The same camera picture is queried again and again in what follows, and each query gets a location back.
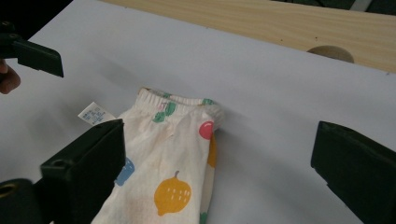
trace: clothing tag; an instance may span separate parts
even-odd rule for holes
[[[92,126],[115,119],[113,115],[108,113],[105,109],[97,105],[95,102],[92,102],[89,106],[87,106],[87,108],[79,113],[78,117],[87,121]]]

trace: printed fabric garment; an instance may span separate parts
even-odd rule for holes
[[[92,223],[204,224],[223,118],[209,99],[141,89],[120,115],[125,166]]]

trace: finger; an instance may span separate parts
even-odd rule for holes
[[[8,71],[6,60],[0,59],[0,73],[5,74]]]
[[[8,72],[4,75],[3,81],[0,83],[0,92],[3,94],[9,94],[12,90],[21,85],[21,78],[11,67],[8,68]]]

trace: wooden surface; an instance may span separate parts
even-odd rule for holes
[[[308,51],[333,45],[396,73],[396,17],[266,0],[102,0]]]

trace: elastic waistband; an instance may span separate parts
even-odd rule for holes
[[[210,99],[191,99],[164,91],[142,88],[136,98],[134,107],[149,113],[164,113],[166,117],[172,115],[184,116],[191,111],[202,108],[215,122],[215,129],[223,120],[223,111],[219,105]]]

